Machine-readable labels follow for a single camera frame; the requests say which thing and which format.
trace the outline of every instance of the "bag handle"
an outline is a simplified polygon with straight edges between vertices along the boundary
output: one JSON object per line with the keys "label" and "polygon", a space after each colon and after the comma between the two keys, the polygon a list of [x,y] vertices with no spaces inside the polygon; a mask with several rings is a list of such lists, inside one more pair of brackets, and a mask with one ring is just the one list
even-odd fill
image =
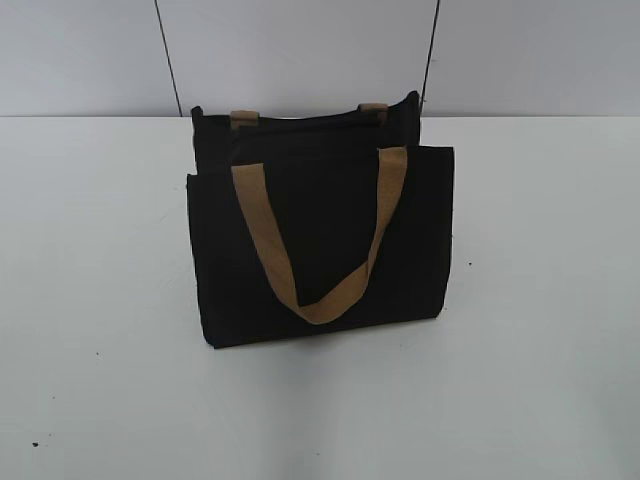
{"label": "bag handle", "polygon": [[386,103],[361,103],[358,105],[358,110],[361,112],[378,112],[380,125],[387,123],[387,111],[389,110],[389,105]]}
{"label": "bag handle", "polygon": [[234,110],[229,114],[229,124],[231,130],[238,130],[240,127],[257,127],[260,114],[253,110]]}
{"label": "bag handle", "polygon": [[380,242],[398,205],[407,171],[405,147],[384,148],[378,152],[376,228],[367,260],[318,302],[305,306],[298,304],[291,262],[269,202],[262,163],[231,167],[240,209],[271,289],[280,302],[313,325],[340,317],[362,298],[369,284]]}

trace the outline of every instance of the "black tote bag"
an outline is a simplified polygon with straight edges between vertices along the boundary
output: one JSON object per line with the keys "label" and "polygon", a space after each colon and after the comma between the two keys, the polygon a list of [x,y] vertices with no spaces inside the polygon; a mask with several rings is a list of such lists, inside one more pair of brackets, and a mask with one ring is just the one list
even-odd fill
{"label": "black tote bag", "polygon": [[[420,107],[418,92],[409,93],[401,102],[387,106],[361,104],[356,110],[338,115],[301,119],[261,117],[257,112],[237,111],[231,115],[203,115],[202,108],[191,110],[193,148],[199,174],[229,167],[234,152],[245,143],[264,151],[291,148],[291,135],[305,148],[324,146],[360,148],[417,145],[420,141]],[[350,137],[354,130],[359,138]]]}
{"label": "black tote bag", "polygon": [[299,148],[241,142],[188,177],[198,302],[214,347],[439,314],[453,149],[378,149],[369,126],[349,129],[368,140],[336,146],[327,130],[296,130],[282,138]]}

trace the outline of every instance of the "tote bag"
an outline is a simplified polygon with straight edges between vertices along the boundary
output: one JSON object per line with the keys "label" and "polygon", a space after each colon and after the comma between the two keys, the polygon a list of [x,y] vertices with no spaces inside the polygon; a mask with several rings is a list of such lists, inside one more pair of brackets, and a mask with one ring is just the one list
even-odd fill
{"label": "tote bag", "polygon": [[378,148],[384,126],[347,129],[343,138],[296,126],[269,135],[277,141],[236,142],[188,177],[198,303],[214,347],[441,311],[453,149]]}

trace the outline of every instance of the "fabric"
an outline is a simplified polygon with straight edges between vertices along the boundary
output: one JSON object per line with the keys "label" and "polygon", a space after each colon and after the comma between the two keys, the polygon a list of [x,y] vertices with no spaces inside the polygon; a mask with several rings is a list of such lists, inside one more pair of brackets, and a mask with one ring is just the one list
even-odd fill
{"label": "fabric", "polygon": [[[394,121],[392,109],[387,125]],[[379,133],[384,127],[375,120]],[[322,130],[294,129],[279,142],[243,141],[227,150],[233,150],[235,165],[262,164],[299,306],[318,302],[368,261],[377,224],[380,146],[367,142],[380,139],[369,129],[355,129],[362,143],[347,143],[354,138],[347,135],[336,146],[324,141]],[[310,145],[308,138],[318,143]],[[208,173],[189,176],[189,228],[206,340],[229,347],[436,317],[449,276],[453,149],[409,145],[406,160],[400,198],[364,294],[322,325],[305,321],[271,288],[238,200],[230,157],[215,158],[211,163],[219,163],[207,164]]]}
{"label": "fabric", "polygon": [[398,204],[406,170],[407,151],[404,147],[379,150],[376,227],[367,259],[320,300],[301,306],[291,261],[271,208],[263,165],[256,163],[231,168],[240,209],[271,289],[278,300],[313,325],[335,320],[360,300],[375,265],[380,242]]}
{"label": "fabric", "polygon": [[[345,144],[360,147],[417,145],[420,140],[419,101],[417,92],[409,93],[403,101],[387,108],[384,119],[379,116],[381,104],[368,104],[374,105],[373,108],[365,104],[365,108],[339,115],[292,120],[256,118],[256,112],[238,111],[235,112],[239,116],[233,123],[234,128],[230,116],[204,115],[202,108],[195,107],[191,110],[191,119],[196,169],[198,173],[207,173],[228,167],[232,153],[247,140],[259,143],[264,150],[281,146],[282,138],[286,138],[283,135],[294,133],[310,134],[305,140],[305,147],[310,149],[317,146],[335,149]],[[360,130],[362,138],[367,137],[366,144],[345,140],[345,135],[354,129]]]}

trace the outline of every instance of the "bag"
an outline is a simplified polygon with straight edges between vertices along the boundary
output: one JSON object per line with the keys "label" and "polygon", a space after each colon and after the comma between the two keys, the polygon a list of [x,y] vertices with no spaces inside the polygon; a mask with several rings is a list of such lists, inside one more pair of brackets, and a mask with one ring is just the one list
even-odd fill
{"label": "bag", "polygon": [[[258,152],[269,148],[290,148],[292,135],[300,134],[298,145],[344,148],[346,145],[391,147],[420,142],[418,92],[411,92],[400,103],[361,104],[351,112],[315,118],[279,119],[261,117],[257,112],[236,111],[231,115],[203,115],[202,108],[191,110],[193,147],[198,173],[229,168],[234,152],[250,143]],[[358,130],[359,140],[350,136]]]}
{"label": "bag", "polygon": [[[187,180],[198,303],[211,345],[440,313],[451,259],[453,149],[378,149],[395,122],[392,108],[386,126],[274,121],[277,133],[222,147],[196,126],[196,155],[215,151],[200,157],[198,169],[207,173]],[[390,136],[415,136],[411,121],[403,125]],[[220,139],[222,127],[212,131]]]}

